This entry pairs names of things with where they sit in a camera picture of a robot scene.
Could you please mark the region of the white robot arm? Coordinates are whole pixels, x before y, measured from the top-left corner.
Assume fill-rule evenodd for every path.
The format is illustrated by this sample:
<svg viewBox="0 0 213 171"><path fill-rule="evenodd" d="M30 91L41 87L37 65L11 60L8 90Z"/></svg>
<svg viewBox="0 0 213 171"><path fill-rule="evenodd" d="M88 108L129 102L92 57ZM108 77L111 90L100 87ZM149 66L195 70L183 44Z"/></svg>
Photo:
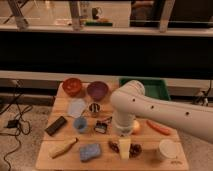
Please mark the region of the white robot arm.
<svg viewBox="0 0 213 171"><path fill-rule="evenodd" d="M147 118L213 144L213 108L165 101L145 95L144 85L131 80L112 92L113 129L119 136L133 131L136 116Z"/></svg>

